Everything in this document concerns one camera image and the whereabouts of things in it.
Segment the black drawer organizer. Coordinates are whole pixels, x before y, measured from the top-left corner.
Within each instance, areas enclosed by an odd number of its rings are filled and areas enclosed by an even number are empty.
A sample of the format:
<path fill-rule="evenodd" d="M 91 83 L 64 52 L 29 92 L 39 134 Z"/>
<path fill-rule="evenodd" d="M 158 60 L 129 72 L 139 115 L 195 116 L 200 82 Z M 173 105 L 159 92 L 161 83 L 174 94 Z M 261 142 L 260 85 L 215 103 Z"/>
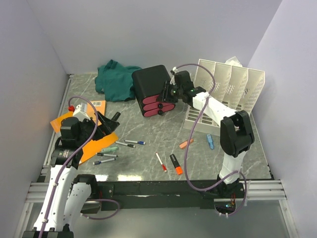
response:
<path fill-rule="evenodd" d="M 132 73 L 135 97 L 144 117 L 162 116 L 175 108 L 174 104 L 158 102 L 164 83 L 170 80 L 164 65 L 156 65 L 136 70 Z"/>

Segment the black capped marker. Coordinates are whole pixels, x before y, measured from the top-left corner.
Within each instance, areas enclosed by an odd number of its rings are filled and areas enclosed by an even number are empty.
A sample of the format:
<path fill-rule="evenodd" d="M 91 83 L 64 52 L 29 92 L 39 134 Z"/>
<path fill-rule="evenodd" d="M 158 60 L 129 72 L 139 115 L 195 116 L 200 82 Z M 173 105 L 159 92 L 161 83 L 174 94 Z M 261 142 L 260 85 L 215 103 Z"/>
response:
<path fill-rule="evenodd" d="M 116 154 L 107 154 L 107 153 L 96 153 L 97 156 L 104 156 L 104 157 L 114 157 L 117 158 L 118 155 Z"/>

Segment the light blue clear highlighter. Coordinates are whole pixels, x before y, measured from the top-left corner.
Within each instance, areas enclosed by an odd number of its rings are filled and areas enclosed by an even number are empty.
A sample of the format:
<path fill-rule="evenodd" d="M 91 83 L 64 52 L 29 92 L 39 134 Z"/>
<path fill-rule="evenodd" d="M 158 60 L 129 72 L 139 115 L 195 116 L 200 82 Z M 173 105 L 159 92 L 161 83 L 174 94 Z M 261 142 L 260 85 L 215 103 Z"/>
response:
<path fill-rule="evenodd" d="M 212 136 L 210 134 L 207 134 L 206 137 L 207 137 L 207 141 L 208 141 L 209 147 L 213 150 L 214 149 L 214 143 L 213 143 Z"/>

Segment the green highlighter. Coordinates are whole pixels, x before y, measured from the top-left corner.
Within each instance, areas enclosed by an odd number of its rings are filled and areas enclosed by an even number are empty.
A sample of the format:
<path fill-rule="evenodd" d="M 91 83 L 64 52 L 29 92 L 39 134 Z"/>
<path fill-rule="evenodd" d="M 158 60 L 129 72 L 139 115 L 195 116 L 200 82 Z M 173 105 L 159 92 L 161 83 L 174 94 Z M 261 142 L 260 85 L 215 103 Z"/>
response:
<path fill-rule="evenodd" d="M 100 152 L 101 153 L 110 153 L 110 152 L 113 152 L 113 151 L 116 151 L 116 150 L 118 150 L 117 146 L 110 146 L 110 147 L 107 147 L 107 148 L 103 148 Z"/>

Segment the blue whiteboard marker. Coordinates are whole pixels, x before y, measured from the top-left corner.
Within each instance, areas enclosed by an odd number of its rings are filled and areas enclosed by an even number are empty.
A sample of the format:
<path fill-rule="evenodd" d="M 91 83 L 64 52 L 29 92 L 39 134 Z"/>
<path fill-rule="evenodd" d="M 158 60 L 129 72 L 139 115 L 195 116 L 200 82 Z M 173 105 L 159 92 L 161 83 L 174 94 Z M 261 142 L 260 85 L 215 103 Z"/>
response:
<path fill-rule="evenodd" d="M 126 143 L 134 143 L 134 144 L 140 144 L 145 145 L 146 143 L 144 141 L 135 141 L 135 140 L 124 140 Z"/>

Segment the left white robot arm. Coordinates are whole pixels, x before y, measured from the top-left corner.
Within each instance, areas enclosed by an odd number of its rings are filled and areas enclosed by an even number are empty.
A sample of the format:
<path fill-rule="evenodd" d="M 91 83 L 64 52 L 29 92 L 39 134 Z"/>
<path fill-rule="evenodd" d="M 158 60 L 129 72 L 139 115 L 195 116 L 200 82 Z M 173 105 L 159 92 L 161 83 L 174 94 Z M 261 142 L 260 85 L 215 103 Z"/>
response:
<path fill-rule="evenodd" d="M 72 238 L 71 227 L 81 215 L 84 203 L 88 199 L 100 200 L 96 177 L 78 174 L 78 167 L 83 147 L 112 135 L 119 126 L 120 113 L 111 119 L 100 112 L 96 115 L 97 122 L 82 112 L 74 112 L 61 121 L 61 136 L 51 154 L 50 182 L 42 209 L 32 230 L 23 233 L 24 238 Z"/>

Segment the salmon clear highlighter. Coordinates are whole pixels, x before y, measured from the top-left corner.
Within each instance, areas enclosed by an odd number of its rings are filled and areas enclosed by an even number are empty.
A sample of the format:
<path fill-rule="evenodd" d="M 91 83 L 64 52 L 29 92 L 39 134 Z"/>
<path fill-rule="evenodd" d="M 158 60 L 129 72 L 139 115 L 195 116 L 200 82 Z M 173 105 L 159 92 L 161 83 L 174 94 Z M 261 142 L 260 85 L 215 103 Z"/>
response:
<path fill-rule="evenodd" d="M 188 144 L 191 144 L 194 142 L 194 139 L 190 139 L 189 141 L 184 141 L 182 142 L 180 145 L 179 145 L 179 148 L 180 149 L 185 149 L 187 147 Z"/>

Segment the black whiteboard marker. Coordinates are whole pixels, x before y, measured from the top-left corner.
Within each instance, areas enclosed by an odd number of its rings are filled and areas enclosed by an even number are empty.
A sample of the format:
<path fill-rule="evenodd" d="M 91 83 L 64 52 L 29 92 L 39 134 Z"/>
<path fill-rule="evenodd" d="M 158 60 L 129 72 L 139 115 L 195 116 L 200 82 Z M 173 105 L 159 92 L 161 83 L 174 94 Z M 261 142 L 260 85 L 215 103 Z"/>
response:
<path fill-rule="evenodd" d="M 120 142 L 120 141 L 116 141 L 115 143 L 118 144 L 118 145 L 127 146 L 127 147 L 130 147 L 130 148 L 135 148 L 135 145 L 133 145 L 133 144 L 123 143 L 123 142 Z"/>

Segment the blue capped marker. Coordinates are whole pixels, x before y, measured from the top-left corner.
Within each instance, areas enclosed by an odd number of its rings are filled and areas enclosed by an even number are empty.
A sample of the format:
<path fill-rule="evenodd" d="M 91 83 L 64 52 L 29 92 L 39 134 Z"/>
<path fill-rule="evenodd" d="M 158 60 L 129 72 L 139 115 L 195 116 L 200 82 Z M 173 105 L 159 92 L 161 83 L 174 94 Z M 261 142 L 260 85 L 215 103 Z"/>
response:
<path fill-rule="evenodd" d="M 110 158 L 110 159 L 106 159 L 106 160 L 95 161 L 95 162 L 93 162 L 93 165 L 99 165 L 99 164 L 103 164 L 103 163 L 107 163 L 107 162 L 112 162 L 115 160 L 116 160 L 116 158 Z"/>

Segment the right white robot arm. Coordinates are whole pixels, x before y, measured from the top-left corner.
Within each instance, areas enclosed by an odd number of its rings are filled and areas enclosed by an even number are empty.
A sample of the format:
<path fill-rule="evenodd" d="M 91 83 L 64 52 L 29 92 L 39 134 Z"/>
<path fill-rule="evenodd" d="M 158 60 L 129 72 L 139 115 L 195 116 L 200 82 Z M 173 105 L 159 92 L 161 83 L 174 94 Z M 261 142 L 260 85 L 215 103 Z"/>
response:
<path fill-rule="evenodd" d="M 195 87 L 189 72 L 172 70 L 173 78 L 164 83 L 157 101 L 177 103 L 182 100 L 190 107 L 199 110 L 198 118 L 206 114 L 220 127 L 220 145 L 224 151 L 219 181 L 202 188 L 208 191 L 217 187 L 221 197 L 229 197 L 234 192 L 234 183 L 242 177 L 242 162 L 255 141 L 250 116 L 245 110 L 236 111 L 225 106 L 211 96 L 211 92 Z"/>

